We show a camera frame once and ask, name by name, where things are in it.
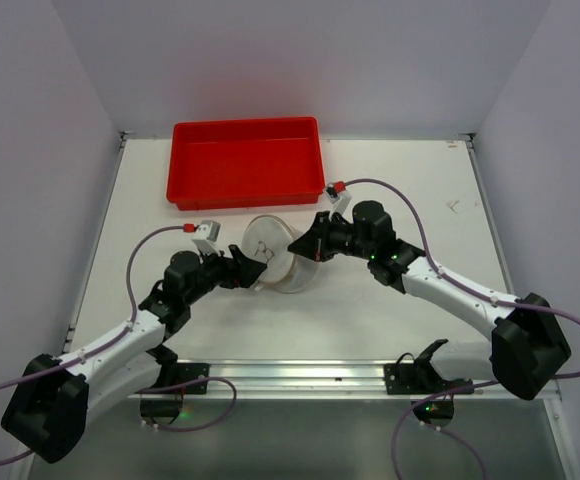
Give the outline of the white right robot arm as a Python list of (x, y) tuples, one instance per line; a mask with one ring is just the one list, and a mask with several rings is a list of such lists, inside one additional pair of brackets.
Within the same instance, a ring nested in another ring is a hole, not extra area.
[(489, 366), (480, 378), (498, 382), (520, 399), (534, 399), (571, 356), (543, 297), (518, 299), (464, 278), (451, 279), (422, 249), (398, 238), (390, 215), (377, 201), (355, 205), (351, 220), (339, 213), (317, 213), (288, 250), (314, 262), (338, 254), (363, 259), (381, 285), (464, 321), (490, 343)]

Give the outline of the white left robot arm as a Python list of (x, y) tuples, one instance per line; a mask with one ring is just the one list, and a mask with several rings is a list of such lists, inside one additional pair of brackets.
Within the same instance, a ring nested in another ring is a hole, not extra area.
[(135, 393), (176, 389), (177, 355), (165, 343), (215, 288), (249, 288), (266, 264), (228, 254), (176, 253), (131, 318), (86, 347), (41, 354), (24, 370), (1, 427), (48, 463), (63, 459), (100, 415)]

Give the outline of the white mesh laundry bag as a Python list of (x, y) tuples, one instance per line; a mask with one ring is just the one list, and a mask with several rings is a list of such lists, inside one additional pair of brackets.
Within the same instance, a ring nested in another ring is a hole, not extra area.
[(288, 250), (301, 233), (274, 215), (255, 217), (245, 228), (240, 248), (250, 259), (266, 265), (258, 288), (298, 293), (316, 278), (319, 265)]

